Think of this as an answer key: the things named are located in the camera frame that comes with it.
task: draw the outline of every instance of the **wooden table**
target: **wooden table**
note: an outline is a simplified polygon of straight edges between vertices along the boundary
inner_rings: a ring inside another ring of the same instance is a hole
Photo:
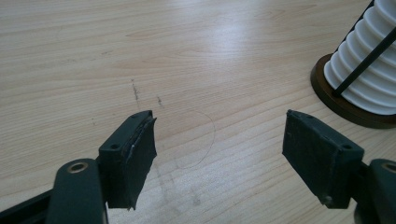
[[[0,2],[0,210],[153,110],[158,157],[110,223],[353,223],[281,155],[288,109],[396,160],[396,130],[334,114],[309,74],[369,1]]]

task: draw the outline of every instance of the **pencil mark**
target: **pencil mark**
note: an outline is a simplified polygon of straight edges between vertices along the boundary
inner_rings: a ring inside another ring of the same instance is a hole
[[[211,122],[212,127],[213,127],[213,139],[212,139],[212,142],[211,142],[211,144],[210,144],[209,149],[207,150],[206,154],[201,158],[201,160],[200,160],[198,163],[196,163],[196,164],[194,164],[194,165],[192,165],[192,166],[179,167],[180,169],[183,169],[183,170],[185,170],[185,169],[190,169],[190,168],[193,168],[193,167],[199,165],[199,164],[207,157],[207,155],[209,154],[210,150],[212,149],[213,145],[215,144],[215,139],[216,139],[216,125],[215,125],[215,122],[213,121],[213,119],[210,118],[210,117],[209,117],[206,113],[204,113],[204,112],[197,111],[197,110],[192,110],[192,111],[193,111],[193,112],[196,112],[196,113],[199,113],[199,114],[202,114],[202,115],[204,115],[205,117],[207,117],[207,118],[210,119],[210,122]]]
[[[158,105],[159,105],[162,109],[164,109],[163,101],[161,100],[160,96],[158,96],[158,95],[157,95],[157,100],[158,100]]]

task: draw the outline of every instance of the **white spool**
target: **white spool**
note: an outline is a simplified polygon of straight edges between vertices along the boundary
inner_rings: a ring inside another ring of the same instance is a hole
[[[337,87],[396,27],[396,0],[375,0],[324,67]],[[396,42],[379,56],[343,93],[353,105],[377,115],[396,114]]]

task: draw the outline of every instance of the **scratch mark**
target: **scratch mark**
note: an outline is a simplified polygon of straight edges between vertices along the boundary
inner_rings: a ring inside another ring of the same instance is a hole
[[[59,30],[56,32],[56,35],[55,35],[56,41],[59,41],[59,33],[62,31],[63,28],[64,28],[64,27],[61,26],[61,27],[59,28]]]
[[[113,52],[114,50],[108,50],[102,53],[102,55],[107,55],[107,54],[111,54],[111,52]]]
[[[163,106],[163,101],[161,100],[161,98],[157,95],[157,99],[158,99],[158,105],[162,108],[162,109],[164,109],[164,106]]]
[[[134,85],[134,79],[131,79],[132,81],[132,88],[134,89],[134,99],[137,102],[137,108],[140,110],[140,104],[139,104],[139,91],[137,90],[136,86]]]
[[[194,165],[192,165],[192,166],[180,167],[180,169],[183,169],[183,170],[184,170],[184,169],[190,169],[190,168],[192,168],[192,167],[195,167],[195,166],[199,165],[199,164],[207,157],[207,155],[209,154],[210,150],[212,149],[213,145],[215,144],[215,139],[216,139],[216,126],[215,126],[215,122],[213,121],[213,119],[210,118],[210,117],[209,117],[206,113],[204,113],[204,112],[196,111],[196,110],[192,110],[192,111],[194,111],[194,112],[196,112],[196,113],[199,113],[199,114],[202,114],[202,115],[204,115],[205,117],[207,117],[207,118],[210,119],[210,121],[211,121],[211,123],[212,123],[212,126],[213,126],[213,139],[212,139],[212,143],[210,144],[209,149],[207,150],[206,154],[201,158],[201,160],[200,160],[198,163],[196,163],[196,164],[194,164]]]

